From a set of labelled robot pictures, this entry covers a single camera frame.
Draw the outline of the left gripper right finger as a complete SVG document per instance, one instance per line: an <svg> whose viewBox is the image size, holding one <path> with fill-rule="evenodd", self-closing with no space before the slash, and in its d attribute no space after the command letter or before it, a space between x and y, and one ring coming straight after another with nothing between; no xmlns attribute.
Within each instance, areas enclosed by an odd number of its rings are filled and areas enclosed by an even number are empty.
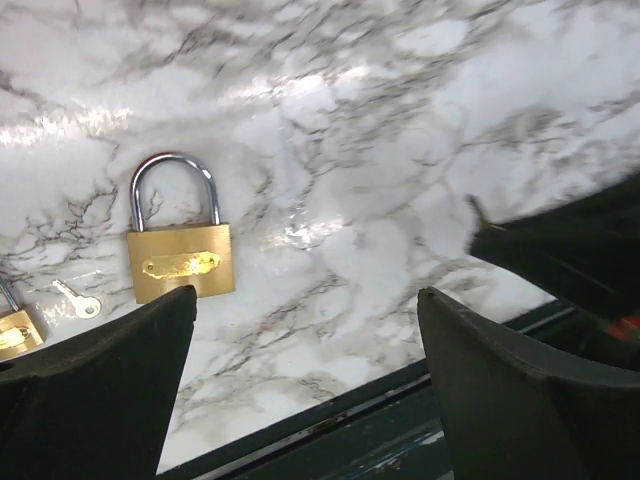
<svg viewBox="0 0 640 480"><path fill-rule="evenodd" d="M488 320L435 288L417 314L458 479L636 479L639 375Z"/></svg>

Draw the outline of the small brass padlock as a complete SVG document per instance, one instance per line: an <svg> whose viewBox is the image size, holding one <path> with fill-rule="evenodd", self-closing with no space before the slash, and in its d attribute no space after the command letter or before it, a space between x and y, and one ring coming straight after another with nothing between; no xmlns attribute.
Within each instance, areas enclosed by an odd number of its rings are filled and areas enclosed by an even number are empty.
<svg viewBox="0 0 640 480"><path fill-rule="evenodd" d="M31 318L30 311L21 305L4 278L1 278L1 293L10 307L9 313L1 315L1 361L8 361L42 346L46 334Z"/></svg>

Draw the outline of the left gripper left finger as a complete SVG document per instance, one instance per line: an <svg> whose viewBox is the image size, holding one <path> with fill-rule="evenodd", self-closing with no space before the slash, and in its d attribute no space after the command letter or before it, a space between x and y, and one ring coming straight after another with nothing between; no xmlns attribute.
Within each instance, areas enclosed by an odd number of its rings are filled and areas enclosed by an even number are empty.
<svg viewBox="0 0 640 480"><path fill-rule="evenodd" d="M1 365L4 479L152 479L196 321L183 286Z"/></svg>

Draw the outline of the large brass padlock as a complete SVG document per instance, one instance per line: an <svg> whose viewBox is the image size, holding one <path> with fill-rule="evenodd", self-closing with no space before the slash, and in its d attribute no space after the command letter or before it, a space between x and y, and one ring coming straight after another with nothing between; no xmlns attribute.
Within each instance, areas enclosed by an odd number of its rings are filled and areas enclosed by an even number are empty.
<svg viewBox="0 0 640 480"><path fill-rule="evenodd" d="M164 230L145 227L141 200L143 179L153 168L166 162L185 165L204 180L210 210L207 225ZM126 240L137 303L149 303L186 285L193 286L199 298L235 290L231 228L221 220L214 177L199 160L176 152L148 157L132 176L129 199L132 230Z"/></svg>

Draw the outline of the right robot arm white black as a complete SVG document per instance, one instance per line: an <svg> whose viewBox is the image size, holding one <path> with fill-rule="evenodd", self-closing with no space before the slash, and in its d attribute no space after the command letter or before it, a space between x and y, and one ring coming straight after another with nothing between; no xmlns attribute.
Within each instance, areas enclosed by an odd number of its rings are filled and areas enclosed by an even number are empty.
<svg viewBox="0 0 640 480"><path fill-rule="evenodd" d="M495 223L479 200L469 253L508 270L578 310L593 325L581 353L639 368L639 175L576 201Z"/></svg>

